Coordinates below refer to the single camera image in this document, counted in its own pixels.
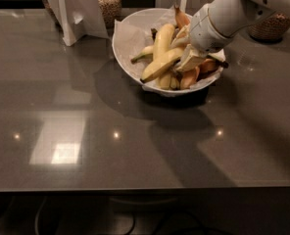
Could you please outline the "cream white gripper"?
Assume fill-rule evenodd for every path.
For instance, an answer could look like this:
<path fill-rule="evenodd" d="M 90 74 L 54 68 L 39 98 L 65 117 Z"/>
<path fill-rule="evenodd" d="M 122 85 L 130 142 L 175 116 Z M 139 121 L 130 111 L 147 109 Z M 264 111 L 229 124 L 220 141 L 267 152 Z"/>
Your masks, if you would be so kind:
<path fill-rule="evenodd" d="M 175 70 L 179 72 L 193 70 L 204 62 L 207 53 L 216 53 L 231 41 L 231 38 L 223 36 L 214 27 L 210 17 L 210 5 L 205 4 L 193 15 L 190 25 L 185 25 L 178 32 L 170 45 L 173 49 L 188 44 L 180 61 L 175 65 Z"/>

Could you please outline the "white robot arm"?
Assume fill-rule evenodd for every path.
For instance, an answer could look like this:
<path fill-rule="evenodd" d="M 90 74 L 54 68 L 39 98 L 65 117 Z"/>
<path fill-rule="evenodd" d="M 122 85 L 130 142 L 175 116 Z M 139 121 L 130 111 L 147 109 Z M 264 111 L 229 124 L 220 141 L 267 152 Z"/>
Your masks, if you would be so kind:
<path fill-rule="evenodd" d="M 275 12 L 290 18 L 290 0 L 214 0 L 193 15 L 187 35 L 174 40 L 171 47 L 191 44 L 205 57 L 222 50 L 242 28 Z"/>

